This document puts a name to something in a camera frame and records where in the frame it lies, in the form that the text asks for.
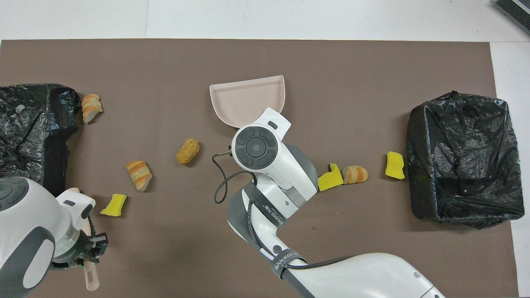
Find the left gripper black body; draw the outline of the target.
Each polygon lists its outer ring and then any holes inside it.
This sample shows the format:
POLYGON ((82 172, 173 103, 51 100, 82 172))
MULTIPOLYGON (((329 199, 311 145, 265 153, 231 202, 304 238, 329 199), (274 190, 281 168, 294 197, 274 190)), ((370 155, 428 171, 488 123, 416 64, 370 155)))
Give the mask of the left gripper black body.
POLYGON ((98 264, 108 247, 108 236, 76 234, 77 238, 65 236, 55 246, 54 267, 84 266, 85 262, 98 264))

